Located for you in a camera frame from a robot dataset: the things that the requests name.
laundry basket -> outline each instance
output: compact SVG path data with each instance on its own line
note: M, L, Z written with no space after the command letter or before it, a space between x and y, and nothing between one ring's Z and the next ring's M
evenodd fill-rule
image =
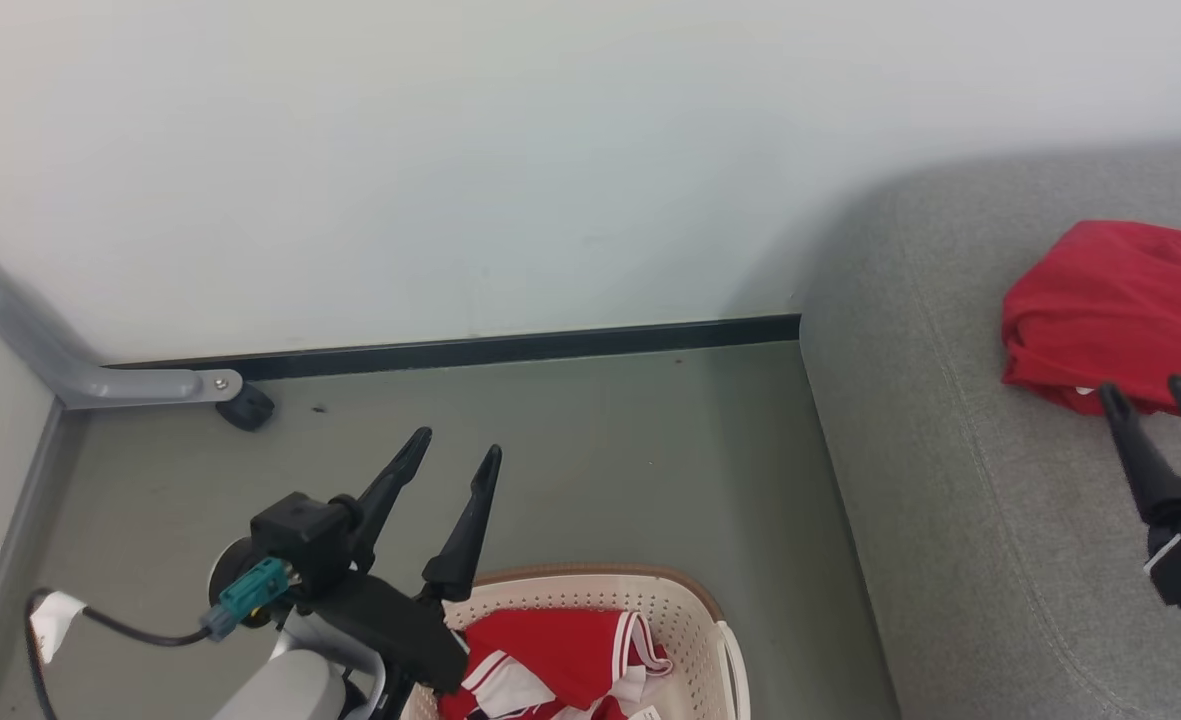
M750 720L745 661L715 598L677 570L648 565L539 565L479 577L466 602L444 603L450 628L494 610L585 607L644 614L674 670L640 707L663 720ZM418 685L403 720L439 720L433 694Z

gray floor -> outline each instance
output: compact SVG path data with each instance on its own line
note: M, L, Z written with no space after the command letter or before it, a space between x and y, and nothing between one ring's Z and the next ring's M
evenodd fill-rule
M267 382L256 434L210 410L92 419L37 582L143 628L191 630L221 548L299 489L355 493L418 425L435 441L376 572L415 591L489 443L505 450L482 569L651 562L694 575L740 639L755 715L895 716L817 413L794 343ZM273 630L165 652L76 626L61 716L218 709ZM38 716L14 656L0 719Z

gray fabric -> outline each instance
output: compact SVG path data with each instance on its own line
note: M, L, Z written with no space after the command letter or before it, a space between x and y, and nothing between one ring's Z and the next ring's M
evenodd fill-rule
M1001 386L998 340L1076 220L1181 228L1181 148L937 170L852 217L800 341L902 714L1181 719L1105 420ZM1144 424L1181 471L1181 421Z

teal connector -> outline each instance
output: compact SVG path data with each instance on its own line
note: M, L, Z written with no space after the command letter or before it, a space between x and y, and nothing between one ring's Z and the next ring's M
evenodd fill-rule
M287 591L288 565L276 557L266 557L221 591L218 604L200 618L200 624L211 630L210 639L223 641L252 611Z

red cloth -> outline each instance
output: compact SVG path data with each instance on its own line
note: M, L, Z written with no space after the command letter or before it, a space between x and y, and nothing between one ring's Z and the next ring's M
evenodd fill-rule
M639 611L497 610L466 628L461 689L441 698L448 720L625 720L650 680L673 665Z
M1177 414L1167 378L1181 374L1181 231L1076 224L1007 292L1001 336L1006 384L1101 415L1096 391L1115 382L1142 413Z

